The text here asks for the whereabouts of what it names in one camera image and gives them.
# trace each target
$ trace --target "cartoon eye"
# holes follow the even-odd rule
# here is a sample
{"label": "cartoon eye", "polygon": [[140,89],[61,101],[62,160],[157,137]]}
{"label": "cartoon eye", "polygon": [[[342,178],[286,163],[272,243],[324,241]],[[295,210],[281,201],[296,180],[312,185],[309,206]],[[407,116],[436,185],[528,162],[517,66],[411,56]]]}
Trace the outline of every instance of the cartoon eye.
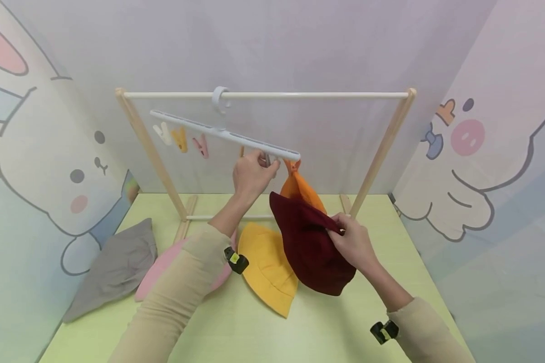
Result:
{"label": "cartoon eye", "polygon": [[462,110],[464,112],[466,111],[470,111],[472,109],[472,107],[474,106],[474,99],[472,98],[469,98],[466,100],[466,102],[464,103],[464,105],[462,106]]}
{"label": "cartoon eye", "polygon": [[74,169],[71,171],[71,181],[73,183],[80,183],[85,179],[85,173],[81,169]]}
{"label": "cartoon eye", "polygon": [[94,140],[100,144],[105,143],[105,135],[101,131],[94,132]]}

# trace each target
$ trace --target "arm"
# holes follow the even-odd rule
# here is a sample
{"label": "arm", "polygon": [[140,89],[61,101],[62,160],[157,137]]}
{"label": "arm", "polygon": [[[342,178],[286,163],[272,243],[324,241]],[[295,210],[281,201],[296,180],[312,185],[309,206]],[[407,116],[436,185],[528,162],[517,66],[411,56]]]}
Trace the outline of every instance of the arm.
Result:
{"label": "arm", "polygon": [[398,325],[396,340],[413,363],[474,363],[444,321],[421,298],[413,298],[379,263],[367,228],[339,213],[333,217],[344,236],[329,231],[335,248],[361,272],[384,302],[388,317]]}
{"label": "arm", "polygon": [[243,215],[269,181],[279,162],[263,168],[258,150],[234,167],[235,193],[200,233],[190,237],[174,262],[155,283],[123,333],[109,362],[165,363],[174,345],[224,265]]}

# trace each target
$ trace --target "white horizontal bar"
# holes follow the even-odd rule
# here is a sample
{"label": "white horizontal bar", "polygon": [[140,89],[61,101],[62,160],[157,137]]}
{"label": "white horizontal bar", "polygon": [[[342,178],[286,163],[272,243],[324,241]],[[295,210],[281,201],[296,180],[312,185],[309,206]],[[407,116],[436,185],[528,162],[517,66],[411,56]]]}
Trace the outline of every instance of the white horizontal bar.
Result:
{"label": "white horizontal bar", "polygon": [[[209,221],[214,215],[188,215],[188,219],[191,221]],[[245,215],[242,219],[257,220],[257,219],[274,219],[272,214],[260,214],[260,215]]]}
{"label": "white horizontal bar", "polygon": [[231,133],[230,131],[227,131],[227,130],[216,129],[216,127],[204,125],[199,122],[192,121],[191,119],[178,117],[178,116],[175,116],[166,112],[158,111],[158,110],[151,110],[149,114],[158,119],[163,119],[164,121],[168,121],[171,123],[175,123],[177,125],[189,127],[190,129],[199,131],[200,133],[205,133],[208,135],[215,136],[217,138],[232,141],[252,149],[260,149],[264,153],[270,154],[276,157],[285,158],[291,161],[298,161],[301,158],[301,154],[299,154],[298,152],[294,150],[281,148],[281,146],[269,144],[268,142],[259,141],[256,139],[251,139],[249,137],[245,137],[240,134]]}
{"label": "white horizontal bar", "polygon": [[[125,92],[126,98],[212,99],[212,92]],[[405,99],[407,92],[224,92],[222,99],[315,99],[315,98],[380,98]]]}

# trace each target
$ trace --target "wooden rack leg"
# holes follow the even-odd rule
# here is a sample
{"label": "wooden rack leg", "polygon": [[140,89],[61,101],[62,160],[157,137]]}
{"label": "wooden rack leg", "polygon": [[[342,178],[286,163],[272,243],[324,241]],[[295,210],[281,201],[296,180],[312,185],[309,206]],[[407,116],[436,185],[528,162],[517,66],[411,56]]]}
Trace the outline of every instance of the wooden rack leg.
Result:
{"label": "wooden rack leg", "polygon": [[139,142],[141,142],[141,145],[143,146],[143,150],[145,150],[145,153],[147,154],[147,158],[149,158],[151,165],[153,165],[155,172],[157,172],[157,176],[159,176],[161,183],[166,188],[167,194],[170,196],[174,207],[176,207],[176,210],[180,215],[180,220],[185,222],[188,220],[186,207],[184,207],[184,203],[182,203],[180,195],[176,191],[176,187],[174,187],[174,183],[172,182],[166,167],[161,161],[160,154],[157,152],[157,149],[153,144],[153,140],[151,140],[151,137],[147,133],[141,117],[139,117],[139,114],[131,103],[131,100],[124,96],[124,93],[125,89],[123,88],[115,89],[115,97],[117,98],[119,105],[121,106],[123,112],[125,112],[131,127],[133,127],[133,131],[135,131],[135,135],[138,137]]}
{"label": "wooden rack leg", "polygon": [[351,201],[349,197],[345,194],[340,194],[339,199],[341,199],[341,206],[344,207],[344,213],[349,214],[351,212]]}
{"label": "wooden rack leg", "polygon": [[[196,208],[196,202],[198,200],[198,195],[191,195],[188,199],[188,202],[186,203],[186,210],[188,211],[188,215],[194,214],[194,209]],[[176,238],[174,238],[175,241],[179,241],[186,237],[186,234],[188,234],[188,228],[190,226],[190,223],[192,221],[190,219],[187,219],[185,221],[180,222],[180,226],[178,226],[178,232],[176,232]]]}
{"label": "wooden rack leg", "polygon": [[371,165],[369,166],[367,174],[365,175],[365,179],[363,180],[361,188],[357,193],[357,197],[353,202],[353,207],[351,208],[351,211],[349,213],[353,218],[357,216],[357,213],[359,212],[359,209],[363,204],[365,196],[369,192],[369,188],[371,188],[373,180],[375,180],[375,177],[378,175],[379,168],[383,164],[385,157],[390,150],[390,147],[394,143],[394,139],[396,138],[396,135],[398,134],[398,131],[400,130],[400,127],[402,126],[402,123],[404,122],[408,111],[410,110],[412,102],[414,102],[416,90],[414,88],[408,88],[407,92],[408,97],[406,99],[400,100],[400,103],[398,103],[398,108],[396,108],[396,111],[394,112],[394,115],[390,120],[390,125],[388,125],[388,129],[385,131],[384,137],[379,143],[378,151],[373,157]]}

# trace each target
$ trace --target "maroon bucket hat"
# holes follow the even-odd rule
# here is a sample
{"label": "maroon bucket hat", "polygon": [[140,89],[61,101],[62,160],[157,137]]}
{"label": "maroon bucket hat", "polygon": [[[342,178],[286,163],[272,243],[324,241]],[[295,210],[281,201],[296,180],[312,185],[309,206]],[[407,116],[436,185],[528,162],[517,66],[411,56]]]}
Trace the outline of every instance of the maroon bucket hat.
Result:
{"label": "maroon bucket hat", "polygon": [[327,233],[326,229],[341,233],[337,223],[302,200],[272,192],[269,202],[295,275],[315,291],[341,295],[356,269],[341,256]]}

